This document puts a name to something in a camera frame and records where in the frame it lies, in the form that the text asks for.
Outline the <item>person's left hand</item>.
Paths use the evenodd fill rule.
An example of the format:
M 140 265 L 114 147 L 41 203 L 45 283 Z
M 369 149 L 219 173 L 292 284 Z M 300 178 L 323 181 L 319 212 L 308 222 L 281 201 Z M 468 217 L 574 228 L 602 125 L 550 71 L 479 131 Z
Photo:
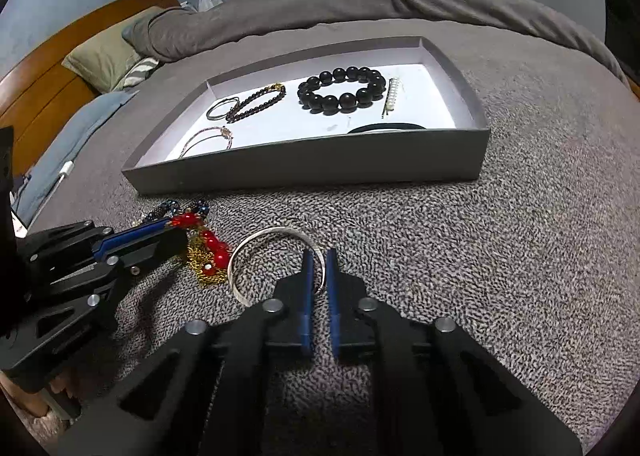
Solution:
M 75 423 L 63 419 L 40 393 L 27 393 L 1 372 L 1 391 L 28 433 L 39 441 L 57 438 Z

